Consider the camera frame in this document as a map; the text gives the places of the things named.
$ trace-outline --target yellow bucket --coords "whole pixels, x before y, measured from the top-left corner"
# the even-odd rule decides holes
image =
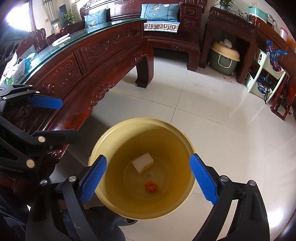
[[[147,152],[154,165],[140,175],[132,161]],[[126,218],[149,220],[167,215],[181,206],[194,187],[189,157],[195,152],[188,138],[164,121],[134,118],[120,122],[101,136],[89,159],[92,165],[100,154],[107,158],[96,195]],[[145,190],[150,180],[158,192]]]

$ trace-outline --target floor tile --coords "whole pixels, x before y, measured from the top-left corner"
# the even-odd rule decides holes
[[[296,158],[296,124],[292,115],[282,121],[270,111],[271,103],[266,105],[248,93],[235,78],[229,82],[210,67],[197,72],[188,72],[177,109],[246,133]]]
[[[134,67],[112,91],[176,107],[186,74],[187,69],[180,67],[179,62],[155,58],[154,77],[146,89],[135,85],[137,71]]]
[[[229,127],[176,110],[171,124],[186,134],[198,155],[219,175],[235,182],[253,179],[263,190],[264,143]]]
[[[136,241],[189,241],[197,234],[211,208],[212,204],[203,194],[192,192],[173,213],[154,220],[138,221],[122,231],[127,238]]]
[[[266,177],[263,201],[270,238],[274,240],[296,209],[296,161],[265,144]]]
[[[135,117],[152,117],[170,122],[174,111],[172,107],[110,91],[80,128],[81,141],[69,146],[68,151],[85,166],[94,145],[110,127]]]

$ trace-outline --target red stool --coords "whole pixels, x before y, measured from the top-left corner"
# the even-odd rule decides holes
[[[284,80],[280,84],[279,88],[276,91],[274,101],[270,107],[270,110],[280,117],[282,120],[285,120],[287,114],[290,111],[290,108],[293,104],[294,98],[296,95],[296,89],[293,81],[288,75],[285,76]],[[284,115],[281,115],[277,110],[279,106],[282,105],[285,108]]]

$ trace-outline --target white shelf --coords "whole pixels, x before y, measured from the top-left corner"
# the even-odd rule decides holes
[[[282,68],[281,68],[281,72],[274,71],[272,65],[270,64],[269,56],[259,48],[257,49],[254,59],[260,66],[263,66],[263,69],[265,69],[268,73],[270,73],[277,80],[279,80],[281,78],[281,76],[283,75],[283,73],[285,72]]]
[[[259,96],[261,99],[264,99],[265,94],[262,94],[259,90],[258,90],[258,86],[257,86],[257,82],[253,79],[253,77],[250,75],[250,73],[247,74],[246,77],[246,86],[248,87],[248,92],[251,92],[257,96]],[[267,95],[267,101],[268,102],[271,97],[274,95],[276,90],[272,90],[271,88],[269,88],[269,93]]]
[[[248,92],[251,92],[251,93],[259,96],[260,98],[264,99],[265,94],[262,94],[258,90],[258,86],[257,86],[257,79],[259,78],[262,69],[265,69],[273,77],[275,77],[277,80],[279,80],[273,90],[271,88],[269,89],[269,93],[267,95],[267,100],[266,100],[266,102],[268,102],[268,101],[270,101],[270,99],[272,98],[272,96],[274,95],[276,90],[278,89],[278,87],[281,84],[284,76],[286,75],[286,72],[282,68],[281,68],[281,72],[274,71],[271,64],[270,64],[270,59],[269,59],[268,55],[265,54],[259,48],[257,49],[254,60],[259,64],[260,67],[259,67],[259,70],[258,70],[255,78],[253,78],[250,75],[250,73],[248,73],[247,76],[246,76],[245,83],[246,83],[246,86],[248,88]]]

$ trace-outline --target wooden armrest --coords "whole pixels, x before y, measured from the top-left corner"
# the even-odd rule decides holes
[[[200,30],[202,6],[191,3],[180,3],[180,27],[188,30]]]

